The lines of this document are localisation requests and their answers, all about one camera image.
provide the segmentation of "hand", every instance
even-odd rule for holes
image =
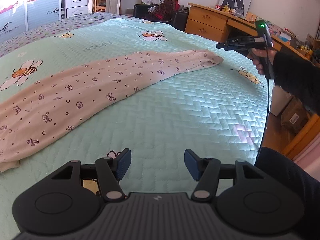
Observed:
[[[265,49],[252,49],[252,52],[258,57],[267,57],[267,51]],[[268,49],[268,56],[272,65],[273,65],[273,61],[275,59],[276,54],[277,54],[277,51]],[[260,61],[258,59],[254,59],[250,53],[248,54],[247,57],[253,60],[252,63],[253,65],[256,66],[258,73],[260,75],[264,75],[263,66],[261,65]]]

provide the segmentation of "drawer handle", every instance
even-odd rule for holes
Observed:
[[[209,15],[203,15],[203,18],[205,19],[205,20],[210,20],[211,18],[210,18],[210,16]]]

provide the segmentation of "pile of clothes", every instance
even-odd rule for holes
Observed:
[[[186,11],[183,5],[179,5],[177,0],[164,0],[160,5],[155,5],[148,9],[149,14],[146,20],[152,22],[170,22],[174,11]]]

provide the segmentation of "pink wall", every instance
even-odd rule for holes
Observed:
[[[294,162],[310,176],[320,181],[320,134],[298,155]]]

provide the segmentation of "sliding wardrobe door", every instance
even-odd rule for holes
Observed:
[[[0,43],[26,31],[23,0],[0,0]]]
[[[28,29],[59,20],[60,0],[26,0]]]

